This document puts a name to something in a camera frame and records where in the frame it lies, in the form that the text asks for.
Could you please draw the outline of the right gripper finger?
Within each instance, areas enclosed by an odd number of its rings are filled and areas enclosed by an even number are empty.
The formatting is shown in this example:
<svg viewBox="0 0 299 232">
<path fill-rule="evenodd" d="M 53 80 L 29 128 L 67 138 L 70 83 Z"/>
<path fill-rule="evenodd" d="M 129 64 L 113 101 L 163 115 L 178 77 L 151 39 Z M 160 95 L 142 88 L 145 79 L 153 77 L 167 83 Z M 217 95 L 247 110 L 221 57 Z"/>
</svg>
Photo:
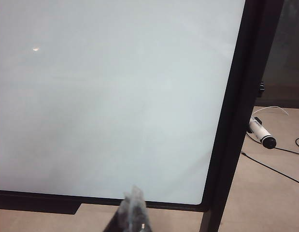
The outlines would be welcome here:
<svg viewBox="0 0 299 232">
<path fill-rule="evenodd" d="M 117 211 L 104 229 L 105 232 L 151 232 L 149 214 L 143 191 L 133 186 L 125 193 Z"/>
</svg>

